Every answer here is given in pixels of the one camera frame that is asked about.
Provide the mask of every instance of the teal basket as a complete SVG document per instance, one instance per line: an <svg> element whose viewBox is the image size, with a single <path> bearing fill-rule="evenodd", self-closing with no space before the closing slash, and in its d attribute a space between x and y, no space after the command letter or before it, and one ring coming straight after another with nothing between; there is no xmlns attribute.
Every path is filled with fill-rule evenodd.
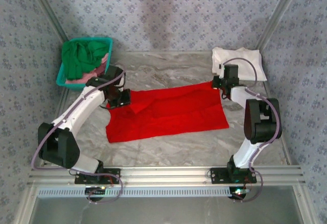
<svg viewBox="0 0 327 224"><path fill-rule="evenodd" d="M106 71L109 67L110 63L110 56L111 56L111 50L112 50L112 39L111 38L101 38L101 37L85 37L85 38L76 38L76 39L71 39L70 41L98 41L98 42L104 42L109 45L109 50L108 50L108 60L107 60L107 66L106 66ZM85 87L85 84L66 84L66 76L65 76L65 67L63 63L61 63L59 73L57 76L57 85L66 87L71 90L82 90Z"/></svg>

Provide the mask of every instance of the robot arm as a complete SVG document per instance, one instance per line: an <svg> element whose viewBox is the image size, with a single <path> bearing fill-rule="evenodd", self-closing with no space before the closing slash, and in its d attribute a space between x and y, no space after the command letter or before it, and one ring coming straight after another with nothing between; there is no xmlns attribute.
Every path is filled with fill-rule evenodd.
<svg viewBox="0 0 327 224"><path fill-rule="evenodd" d="M250 162L253 162L259 155L259 152L267 146L265 142L274 138L277 129L277 119L280 124L280 113L278 100L275 98L262 98L254 96L252 92L247 91L247 87L239 84L238 66L225 65L222 70L224 73L215 76L213 80L213 88L222 89L222 98L229 99L238 103L245 109L244 116L244 134L245 139L240 149L231 157L225 170L214 170L215 178L212 183L246 183L247 179L255 183L255 174L249 169ZM276 118L272 111L271 105L276 110L278 117ZM280 138L282 127L276 138Z"/></svg>
<svg viewBox="0 0 327 224"><path fill-rule="evenodd" d="M100 89L95 89L122 74L118 67L111 66L100 78L91 78L75 102L51 124L43 123L38 129L38 141L41 143L49 131L58 128L46 140L39 151L39 157L67 169L88 173L102 172L103 163L81 153L75 140L82 125L96 107L108 100L110 107L130 104L130 90L123 90L125 76Z"/></svg>

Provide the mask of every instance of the floral wallpaper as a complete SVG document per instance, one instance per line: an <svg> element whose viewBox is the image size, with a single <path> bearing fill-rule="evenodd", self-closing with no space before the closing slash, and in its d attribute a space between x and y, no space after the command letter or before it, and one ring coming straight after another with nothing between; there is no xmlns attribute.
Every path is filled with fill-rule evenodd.
<svg viewBox="0 0 327 224"><path fill-rule="evenodd" d="M69 38L122 51L255 48L278 0L48 0Z"/></svg>
<svg viewBox="0 0 327 224"><path fill-rule="evenodd" d="M293 0L263 51L291 156L327 223L327 0Z"/></svg>
<svg viewBox="0 0 327 224"><path fill-rule="evenodd" d="M0 0L0 223L11 223L37 128L52 120L60 46L36 0Z"/></svg>

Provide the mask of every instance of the folded white cloth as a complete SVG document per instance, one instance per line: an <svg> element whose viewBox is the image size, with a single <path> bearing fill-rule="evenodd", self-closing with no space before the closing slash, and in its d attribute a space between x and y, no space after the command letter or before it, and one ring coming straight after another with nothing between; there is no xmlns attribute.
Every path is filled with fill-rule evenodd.
<svg viewBox="0 0 327 224"><path fill-rule="evenodd" d="M213 73L219 74L221 77L223 77L223 72L222 69L219 68L219 65L235 57L242 57L249 60L255 67L256 73L258 75L258 81L267 81L266 75L262 69L261 54L258 49L252 51L242 47L236 51L232 51L229 49L215 47L213 49ZM240 80L255 80L254 71L251 65L247 62L243 60L234 60L228 64L237 64L239 66Z"/></svg>

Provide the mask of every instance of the cable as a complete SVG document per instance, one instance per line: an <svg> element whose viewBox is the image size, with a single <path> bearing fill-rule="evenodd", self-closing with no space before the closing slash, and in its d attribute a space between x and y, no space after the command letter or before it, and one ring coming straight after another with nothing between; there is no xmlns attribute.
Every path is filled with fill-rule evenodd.
<svg viewBox="0 0 327 224"><path fill-rule="evenodd" d="M86 93L82 98L80 98L76 103L75 105L67 112L67 114L56 124L53 126L53 128L45 135L45 137L41 140L39 146L37 147L34 155L33 155L33 158L32 158L32 162L31 162L31 166L32 166L32 169L33 170L57 170L57 169L64 169L63 167L53 167L53 168L44 168L44 167L37 167L35 166L35 161L36 161L36 158L37 158L37 155L39 154L41 148L43 147L43 145L45 144L45 142L48 140L48 138L56 131L57 128L59 128L59 126L61 126L64 122L64 120L67 120L69 118L69 116L78 108L78 106L89 96L91 95L94 91L96 90L99 90L107 85L110 85L112 83L114 83L115 81L119 80L124 74L126 73L126 70L125 70L125 67L123 66L123 72L118 75L116 78L102 84L102 85L99 85L98 87L95 87L94 89L90 90L88 93ZM85 174L85 175L89 175L89 176L111 176L111 177L114 177L116 179L118 179L119 181L119 184L121 185L121 189L118 193L118 195L116 197L114 197L113 199L109 200L109 201L104 201L104 202L100 202L100 203L111 203L115 200L117 200L120 195L123 193L123 182L122 180L117 177L116 175L113 175L113 174L110 174L110 173L88 173L88 172L83 172L83 171L80 171L82 174ZM99 202L93 202L89 199L89 202L92 203L92 204L98 204Z"/></svg>
<svg viewBox="0 0 327 224"><path fill-rule="evenodd" d="M68 173L69 173L71 176L77 176L76 173L75 173L75 174L72 174L72 173L71 173L71 170L72 170L72 169L69 169L69 170L68 170Z"/></svg>
<svg viewBox="0 0 327 224"><path fill-rule="evenodd" d="M114 201L116 201L122 194L123 194L123 190L124 190L124 185L123 185L123 182L122 180L120 179L120 177L114 175L114 174L111 174L111 173L88 173L88 172L83 172L83 171L80 171L80 173L84 174L84 175L88 175L88 176L110 176L110 177L114 177L116 178L118 181L119 181L119 184L121 186L118 194L116 197L110 199L110 200L107 200L107 201L101 201L101 202L94 202L91 200L91 195L93 193L95 193L96 191L98 191L98 189L95 189L91 192L88 193L88 196L87 196L87 199L89 201L90 204L95 204L95 205L99 205L99 204L108 204L108 203L112 203Z"/></svg>
<svg viewBox="0 0 327 224"><path fill-rule="evenodd" d="M120 88L123 88L125 86L125 83L126 83L126 73L124 74L124 82L121 86L117 86L115 85L116 88L120 89Z"/></svg>
<svg viewBox="0 0 327 224"><path fill-rule="evenodd" d="M103 109L107 109L107 110L112 110L112 109L114 109L114 108L107 108L107 107L104 107L104 106L101 106L101 105L99 105L99 107L100 107L100 108L103 108Z"/></svg>
<svg viewBox="0 0 327 224"><path fill-rule="evenodd" d="M251 67L253 68L253 71L254 71L254 76L255 76L254 84L251 85L251 86L249 86L249 87L246 87L246 88L245 88L245 91L246 91L247 93L249 93L250 95L253 95L253 96L255 96L255 97L257 97L257 98L263 100L264 102L266 102L266 103L268 104L268 106L271 108L271 111L274 113L275 118L276 118L276 131L275 131L274 135L272 136L272 138L271 138L270 140L268 140L267 142L262 143L262 144L259 146L259 148L258 148L258 149L257 149L257 150L252 154L252 156L250 157L250 160L249 160L249 170L250 170L252 173L259 175L259 177L260 177L261 184L260 184L260 188L259 188L258 192L257 192L253 197L251 197L251 198L248 199L248 200L243 200L241 197L237 196L236 194L232 194L233 196L238 197L238 198L240 199L240 202L250 202L250 201L255 200L255 199L256 199L256 198L261 194L262 189L263 189L263 186L264 186L264 180L263 180L263 177L262 177L261 173L260 173L259 171L257 171L257 170L255 170L255 169L252 168L253 161L256 159L258 153L261 152L261 151L263 150L263 148L265 148L267 145L271 144L271 143L272 143L272 142L277 138L277 136L278 136L278 134L279 134L279 128L280 128L281 125L280 125L280 118L279 118L279 115L278 115L278 113L277 113L277 110L276 110L275 107L273 106L273 104L270 103L270 102L267 100L266 97L260 95L259 93L255 93L255 92L249 90L249 88L255 86L256 83L257 83L257 81L258 81L258 75L257 75L257 73L256 73L256 69L255 69L254 65L253 65L249 60L247 60L247 59L245 59L245 58L242 58L242 57L236 57L236 58L229 59L229 60L227 60L226 62L224 62L223 65L225 65L226 63L231 62L231 61L233 61L233 60L237 60L237 59L239 59L239 60L243 60L243 61L246 61L247 63L249 63L249 64L251 65Z"/></svg>
<svg viewBox="0 0 327 224"><path fill-rule="evenodd" d="M227 99L227 96L226 96L226 95L224 96L224 94L221 93L221 98L222 98L223 100L225 100L225 99Z"/></svg>
<svg viewBox="0 0 327 224"><path fill-rule="evenodd" d="M210 170L208 170L205 175L206 175L206 177L211 178L211 176L208 175L209 172L210 172Z"/></svg>

